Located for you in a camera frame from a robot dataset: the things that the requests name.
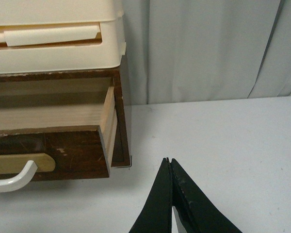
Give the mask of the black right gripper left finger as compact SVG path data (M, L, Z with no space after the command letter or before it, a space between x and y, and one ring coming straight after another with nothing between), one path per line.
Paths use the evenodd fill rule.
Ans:
M172 231L172 175L164 158L143 209L130 229L131 233L170 233Z

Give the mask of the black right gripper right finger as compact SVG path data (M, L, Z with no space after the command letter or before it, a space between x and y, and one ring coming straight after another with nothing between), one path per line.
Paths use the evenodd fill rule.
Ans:
M188 233L240 233L203 193L176 159L172 159L173 206Z

